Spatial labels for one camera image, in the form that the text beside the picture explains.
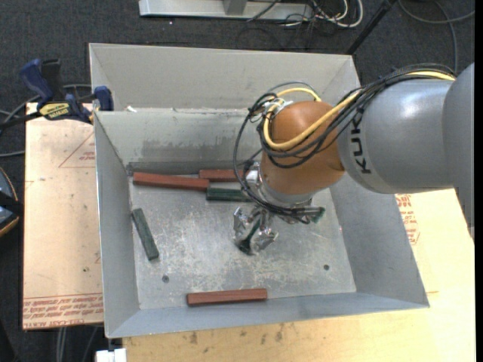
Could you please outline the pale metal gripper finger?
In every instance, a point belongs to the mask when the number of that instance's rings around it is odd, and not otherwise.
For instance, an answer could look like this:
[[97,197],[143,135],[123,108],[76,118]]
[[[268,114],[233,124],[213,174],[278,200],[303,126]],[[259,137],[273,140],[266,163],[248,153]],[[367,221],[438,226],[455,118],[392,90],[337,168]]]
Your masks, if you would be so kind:
[[243,241],[247,238],[250,224],[248,215],[238,207],[233,214],[234,241]]
[[253,236],[253,250],[265,250],[270,244],[274,243],[278,238],[278,232],[271,228],[263,228],[256,230]]

